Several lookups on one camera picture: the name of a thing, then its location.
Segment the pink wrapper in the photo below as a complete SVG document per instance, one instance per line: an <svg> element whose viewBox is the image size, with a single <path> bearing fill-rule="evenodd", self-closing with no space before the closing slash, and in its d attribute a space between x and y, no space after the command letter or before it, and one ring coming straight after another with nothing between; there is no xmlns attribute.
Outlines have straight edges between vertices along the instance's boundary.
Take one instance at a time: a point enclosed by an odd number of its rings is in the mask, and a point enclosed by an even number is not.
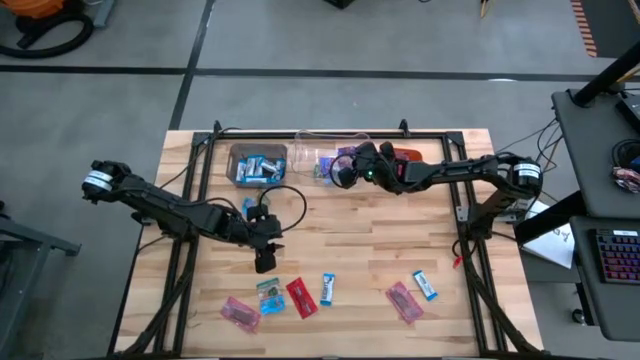
<svg viewBox="0 0 640 360"><path fill-rule="evenodd" d="M403 283L397 282L387 290L386 294L408 325L411 325L424 314L424 310L418 305L416 299L413 298Z"/></svg>
<svg viewBox="0 0 640 360"><path fill-rule="evenodd" d="M220 310L220 314L249 333L255 333L256 327L260 322L260 314L257 311L234 297L227 299L226 304Z"/></svg>

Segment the black hose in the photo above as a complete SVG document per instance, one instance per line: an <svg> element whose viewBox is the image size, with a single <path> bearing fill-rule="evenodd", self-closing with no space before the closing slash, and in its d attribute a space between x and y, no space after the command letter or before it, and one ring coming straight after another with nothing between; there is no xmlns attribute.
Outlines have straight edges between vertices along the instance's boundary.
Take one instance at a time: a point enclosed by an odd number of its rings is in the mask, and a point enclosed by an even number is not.
<svg viewBox="0 0 640 360"><path fill-rule="evenodd" d="M73 39L67 41L64 44L60 44L47 49L26 50L49 30L60 24L64 24L70 21L82 22L82 30ZM80 47L82 44L87 42L87 40L89 40L89 37L91 37L92 33L93 20L91 20L91 18L87 15L82 13L61 13L35 23L25 33L25 36L18 42L18 46L22 49L13 49L0 45L0 54L19 59L44 59L59 56Z"/></svg>

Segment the keyboard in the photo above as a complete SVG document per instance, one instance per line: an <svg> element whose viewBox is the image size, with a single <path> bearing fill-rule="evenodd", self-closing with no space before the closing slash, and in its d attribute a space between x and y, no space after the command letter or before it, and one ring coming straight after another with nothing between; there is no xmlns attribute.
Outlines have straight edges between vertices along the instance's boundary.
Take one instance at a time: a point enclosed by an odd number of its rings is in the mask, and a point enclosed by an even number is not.
<svg viewBox="0 0 640 360"><path fill-rule="evenodd" d="M640 236L636 231L593 229L602 282L640 285Z"/></svg>

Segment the gray floor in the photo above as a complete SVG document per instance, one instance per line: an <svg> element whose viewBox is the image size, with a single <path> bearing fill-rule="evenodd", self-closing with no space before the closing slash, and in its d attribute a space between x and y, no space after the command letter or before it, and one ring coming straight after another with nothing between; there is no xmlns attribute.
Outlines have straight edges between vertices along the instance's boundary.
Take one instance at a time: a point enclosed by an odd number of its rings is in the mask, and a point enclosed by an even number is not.
<svg viewBox="0 0 640 360"><path fill-rule="evenodd" d="M111 26L57 59L0 64L185 67L205 0L120 0ZM218 0L201 68L593 74L569 0ZM74 25L56 30L51 43ZM0 43L15 42L0 12ZM140 231L122 205L92 206L80 184L93 159L153 179L180 76L0 73L0 199L18 221L83 244L57 254L29 312L20 352L47 359L107 350ZM214 120L242 128L489 128L496 149L546 125L550 95L580 83L345 78L196 77L181 129ZM535 155L535 138L510 150ZM577 189L562 145L545 190ZM564 285L531 284L544 345L555 354L631 359L638 344L606 341L571 322Z"/></svg>

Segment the blue snack bag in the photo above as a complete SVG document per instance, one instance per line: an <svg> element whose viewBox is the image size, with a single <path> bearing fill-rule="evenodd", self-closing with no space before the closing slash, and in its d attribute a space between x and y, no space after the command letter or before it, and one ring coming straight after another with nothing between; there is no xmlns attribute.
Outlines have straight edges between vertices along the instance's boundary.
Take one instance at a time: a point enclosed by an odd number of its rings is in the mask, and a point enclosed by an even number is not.
<svg viewBox="0 0 640 360"><path fill-rule="evenodd" d="M284 310L284 295L278 278L263 281L256 285L256 288L262 315L277 314Z"/></svg>

